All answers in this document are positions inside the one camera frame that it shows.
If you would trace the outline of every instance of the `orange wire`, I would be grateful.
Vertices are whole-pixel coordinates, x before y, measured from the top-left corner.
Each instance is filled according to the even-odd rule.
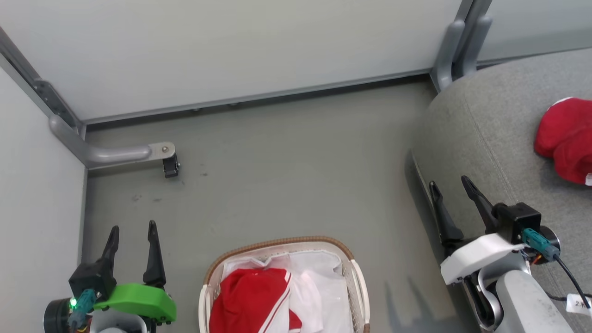
[[[541,258],[543,257],[542,254],[539,254],[533,261],[532,261],[532,265],[536,264],[537,261],[539,261]]]

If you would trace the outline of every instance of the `brown woven basket rim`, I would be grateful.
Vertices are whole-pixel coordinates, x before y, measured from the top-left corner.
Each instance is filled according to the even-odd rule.
[[[336,247],[338,247],[341,251],[343,251],[343,253],[345,253],[346,257],[349,260],[354,259],[352,252],[348,249],[347,246],[345,246],[343,243],[341,243],[337,239],[334,239],[331,237],[308,236],[308,237],[281,238],[281,239],[276,239],[273,241],[267,241],[267,242],[253,244],[253,245],[243,246],[241,248],[234,249],[232,251],[226,252],[225,254],[219,256],[218,259],[216,259],[208,268],[208,271],[205,274],[204,284],[210,284],[210,279],[212,278],[212,274],[214,273],[214,270],[216,269],[216,267],[218,267],[218,265],[220,265],[224,260],[226,260],[234,255],[253,251],[256,249],[267,248],[270,246],[293,244],[293,243],[310,243],[310,242],[325,242],[325,243],[333,244]]]

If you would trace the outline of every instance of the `laundry basket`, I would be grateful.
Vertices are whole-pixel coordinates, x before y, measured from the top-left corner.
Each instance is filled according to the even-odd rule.
[[[342,261],[342,275],[348,287],[349,307],[352,313],[353,330],[355,333],[370,332],[370,303],[368,289],[362,271],[353,258],[352,252],[341,242],[330,237],[297,237],[262,242],[223,254],[208,269],[204,286],[200,293],[198,317],[200,333],[210,333],[210,313],[214,299],[220,293],[220,283],[224,264],[239,258],[258,258],[262,261],[273,255],[286,253],[322,250],[339,256]]]

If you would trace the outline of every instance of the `white label tag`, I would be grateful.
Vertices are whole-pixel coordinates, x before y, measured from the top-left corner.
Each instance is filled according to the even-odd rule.
[[[588,303],[592,305],[592,299],[586,297]],[[565,307],[567,312],[579,313],[581,315],[590,316],[590,311],[586,308],[586,304],[582,301],[582,297],[579,294],[567,294],[567,305]]]

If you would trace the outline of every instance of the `red cloth with white stripe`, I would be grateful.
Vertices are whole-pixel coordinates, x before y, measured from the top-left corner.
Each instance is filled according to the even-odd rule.
[[[302,323],[288,309],[292,275],[286,270],[236,270],[220,283],[210,333],[298,333]]]
[[[569,97],[551,106],[540,121],[535,151],[553,158],[563,179],[592,185],[592,101]]]

